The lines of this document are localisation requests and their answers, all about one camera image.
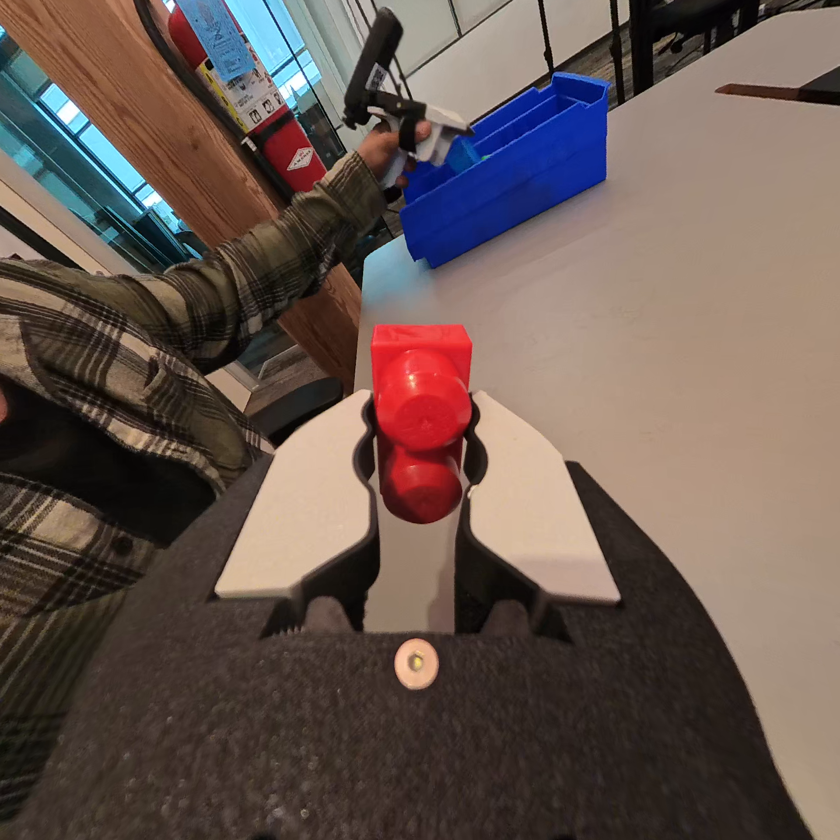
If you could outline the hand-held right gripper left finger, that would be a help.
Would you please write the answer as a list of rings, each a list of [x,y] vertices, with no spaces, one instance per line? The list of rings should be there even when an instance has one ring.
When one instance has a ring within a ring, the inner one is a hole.
[[[220,600],[270,599],[304,617],[328,596],[365,601],[380,572],[373,395],[360,390],[276,450],[214,587]]]

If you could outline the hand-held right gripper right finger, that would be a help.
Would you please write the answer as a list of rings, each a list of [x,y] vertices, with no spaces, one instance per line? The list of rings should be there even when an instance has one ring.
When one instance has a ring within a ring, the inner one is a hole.
[[[487,392],[471,396],[467,489],[455,536],[455,591],[478,624],[503,601],[530,624],[562,606],[613,609],[622,597],[561,452]]]

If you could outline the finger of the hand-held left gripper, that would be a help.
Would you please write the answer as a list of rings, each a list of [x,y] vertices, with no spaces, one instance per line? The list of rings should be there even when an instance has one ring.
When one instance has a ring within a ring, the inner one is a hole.
[[[460,117],[457,113],[446,109],[425,104],[424,119],[432,124],[434,129],[442,132],[450,132],[456,135],[473,137],[475,132],[469,121]]]
[[[430,123],[429,126],[428,136],[416,143],[415,160],[417,163],[442,165],[455,140],[455,132],[440,123]]]

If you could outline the small blue mega block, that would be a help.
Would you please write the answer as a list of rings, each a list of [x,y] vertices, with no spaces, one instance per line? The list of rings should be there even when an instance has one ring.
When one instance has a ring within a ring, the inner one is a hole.
[[[451,143],[445,163],[456,175],[486,160],[488,155],[481,154],[470,139],[460,136]]]

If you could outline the blue plastic bin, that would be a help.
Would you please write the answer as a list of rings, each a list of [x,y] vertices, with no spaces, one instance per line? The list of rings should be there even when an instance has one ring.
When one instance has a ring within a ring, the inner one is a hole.
[[[557,72],[474,123],[470,168],[419,164],[400,212],[412,259],[439,267],[604,182],[609,89]]]

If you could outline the red two-stud mega block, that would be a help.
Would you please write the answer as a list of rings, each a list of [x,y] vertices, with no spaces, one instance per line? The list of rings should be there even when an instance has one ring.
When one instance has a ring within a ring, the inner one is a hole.
[[[472,345],[461,324],[374,327],[380,493],[386,509],[405,522],[437,522],[460,503],[460,459],[473,413]]]

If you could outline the person's left forearm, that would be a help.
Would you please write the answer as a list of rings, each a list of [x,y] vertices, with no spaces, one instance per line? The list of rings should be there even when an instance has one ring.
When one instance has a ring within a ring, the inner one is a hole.
[[[385,209],[371,153],[343,157],[283,215],[157,276],[130,277],[132,319],[202,373],[234,361],[269,321],[319,291]]]

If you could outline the person's left hand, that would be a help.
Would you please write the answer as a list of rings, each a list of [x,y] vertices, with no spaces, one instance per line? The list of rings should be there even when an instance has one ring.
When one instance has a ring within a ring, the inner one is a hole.
[[[425,141],[431,131],[432,125],[429,121],[424,120],[419,122],[415,128],[416,142]],[[390,131],[386,122],[380,122],[360,143],[358,153],[376,181],[383,182],[385,175],[391,168],[393,160],[400,150],[399,140],[399,132]],[[409,157],[406,160],[401,174],[395,179],[393,186],[400,188],[407,186],[408,175],[414,172],[416,166],[417,162],[414,158]]]

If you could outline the grey office chair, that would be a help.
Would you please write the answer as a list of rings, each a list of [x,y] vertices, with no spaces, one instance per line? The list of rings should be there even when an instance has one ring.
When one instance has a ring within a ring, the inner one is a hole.
[[[251,415],[250,422],[277,448],[301,426],[340,403],[343,397],[340,379],[312,381],[260,408]]]

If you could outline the black tripod stand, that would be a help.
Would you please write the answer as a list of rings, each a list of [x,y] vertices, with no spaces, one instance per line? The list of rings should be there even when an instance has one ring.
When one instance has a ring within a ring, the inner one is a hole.
[[[541,33],[542,33],[543,57],[544,57],[545,65],[547,67],[547,72],[545,74],[545,80],[548,82],[548,81],[551,80],[551,78],[553,76],[553,73],[554,73],[554,68],[555,68],[555,62],[554,62],[554,59],[553,59],[553,49],[552,49],[552,43],[551,43],[551,36],[550,36],[550,26],[549,26],[549,22],[548,22],[548,15],[547,15],[547,9],[546,9],[546,6],[545,6],[545,1],[538,0],[537,5],[538,5],[538,10],[539,10],[539,21],[540,21],[540,27],[541,27]]]
[[[610,0],[610,18],[612,27],[612,36],[610,42],[610,55],[614,69],[614,85],[616,90],[616,105],[622,106],[626,101],[626,93],[624,86],[623,73],[623,39],[622,26],[620,21],[620,14],[618,11],[618,1]]]

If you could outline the red fire extinguisher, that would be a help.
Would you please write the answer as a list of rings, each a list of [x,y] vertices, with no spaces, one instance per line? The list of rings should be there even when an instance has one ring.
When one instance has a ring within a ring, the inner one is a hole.
[[[310,190],[326,168],[246,32],[236,24],[255,69],[230,82],[220,79],[176,2],[166,27],[200,90],[220,109],[236,141],[266,177],[276,179],[277,189],[289,201],[291,195]]]

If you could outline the blue paper tag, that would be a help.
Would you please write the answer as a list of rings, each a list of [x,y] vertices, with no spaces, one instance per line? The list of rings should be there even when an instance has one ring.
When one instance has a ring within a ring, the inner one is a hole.
[[[256,63],[223,1],[176,2],[223,82],[238,79]]]

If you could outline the black office chair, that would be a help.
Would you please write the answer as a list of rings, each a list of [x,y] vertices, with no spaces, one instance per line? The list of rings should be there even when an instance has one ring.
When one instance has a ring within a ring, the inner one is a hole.
[[[705,54],[711,48],[711,32],[732,24],[738,16],[737,34],[755,26],[760,1],[629,1],[629,35],[633,69],[633,94],[654,85],[654,47],[669,36],[692,38],[703,35]]]

